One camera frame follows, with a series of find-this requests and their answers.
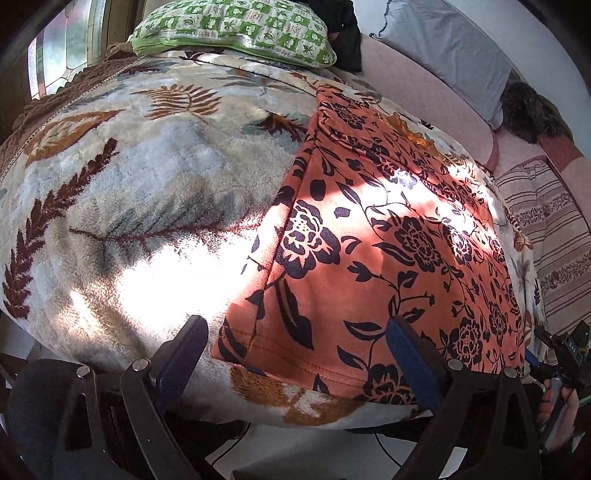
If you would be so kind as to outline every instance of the orange floral cloth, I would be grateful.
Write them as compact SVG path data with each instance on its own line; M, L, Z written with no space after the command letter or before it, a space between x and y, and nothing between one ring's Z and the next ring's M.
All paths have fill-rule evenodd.
M324 393L408 404L384 338L400 314L445 358L521 372L523 324L486 189L450 174L398 114L335 87L317 101L213 355Z

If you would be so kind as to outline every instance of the furry object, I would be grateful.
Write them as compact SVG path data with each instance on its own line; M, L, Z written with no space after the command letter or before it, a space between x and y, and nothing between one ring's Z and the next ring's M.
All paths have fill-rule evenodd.
M538 135L557 137L572 133L560 116L558 109L547 98L522 81L509 82L501 96L503 125L514 135L530 144L538 141Z

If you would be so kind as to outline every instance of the window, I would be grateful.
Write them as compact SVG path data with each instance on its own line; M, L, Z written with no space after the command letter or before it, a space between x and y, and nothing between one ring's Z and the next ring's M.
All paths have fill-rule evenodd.
M73 0L31 42L28 51L32 98L51 95L100 57L106 0Z

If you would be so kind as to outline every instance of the brown leaf pattern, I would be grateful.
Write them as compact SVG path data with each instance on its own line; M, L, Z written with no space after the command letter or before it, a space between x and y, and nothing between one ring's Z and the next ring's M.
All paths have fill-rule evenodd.
M135 95L147 95L153 100L149 119L156 120L175 113L188 112L193 115L211 115L217 112L221 97L217 92L203 87L174 84L171 87L162 86L154 90L140 90Z
M150 72L160 72L161 68L157 62L146 62L141 63L139 65L134 65L128 68L124 73L126 75L135 75L136 73L150 73Z
M113 118L120 111L85 112L48 124L24 148L23 152L28 155L25 167L63 152L90 130Z
M33 255L45 245L43 236L49 222L63 217L66 210L76 203L76 197L117 153L116 146L117 140L110 138L102 153L90 160L79 174L75 173L57 192L50 190L43 202L35 200L25 224L25 233L18 231L16 251L11 250L10 265L6 265L4 269L4 306L13 318L26 319L29 314L29 307L25 305L25 300L31 294L27 290L27 285L33 279L29 275L29 270L33 264Z
M230 69L228 73L223 77L212 77L212 80L231 80L231 82L225 83L224 87L262 88L264 93L267 92L267 89L280 90L288 93L298 92L298 89L286 83L257 73L239 69Z
M301 401L306 395L305 388L289 392L276 380L251 373L242 367L232 366L230 381L234 392L247 402L281 408L284 422L290 425L327 425L348 417L363 406L363 402L357 400L322 393L317 393L317 397L306 406L306 402Z
M422 133L416 133L409 130L408 124L402 120L400 114L394 112L391 116L387 117L387 121L393 129L411 141L414 145L423 147L434 158L441 157L441 154L435 147L435 142L433 140L425 139Z
M308 86L313 89L314 91L318 90L318 86L321 84L320 80L314 80L313 82L308 80L307 75L303 75L301 73L298 72L290 72L290 75L292 77L295 77L299 80L302 80L303 82L306 82L308 84Z
M522 252L524 247L529 248L530 250L534 249L533 244L531 243L530 239L527 238L521 231L515 231L515 237L513 239L513 246L515 250L518 252Z
M182 240L188 237L214 251L227 235L256 230L259 226L260 214L256 209L245 213L252 220L236 223L233 213L225 209L226 198L215 199L198 190L181 201L171 197L146 210L138 211L136 207L122 210L100 231L69 230L73 235L83 235L102 244L101 258L106 271L121 262L132 265L140 258L151 258L163 245L172 245L180 252ZM206 211L201 207L203 204L207 205Z
M281 116L277 113L269 112L269 116L261 123L257 124L261 130L269 132L271 135L277 132L286 132L291 135L292 142L301 142L306 135L307 128L293 120L287 118L287 115Z

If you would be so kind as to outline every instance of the green patterned pillow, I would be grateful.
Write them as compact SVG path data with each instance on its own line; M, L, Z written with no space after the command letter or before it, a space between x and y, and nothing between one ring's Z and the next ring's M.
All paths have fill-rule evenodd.
M129 37L134 52L220 46L305 67L336 62L326 25L289 0L178 0L150 13Z

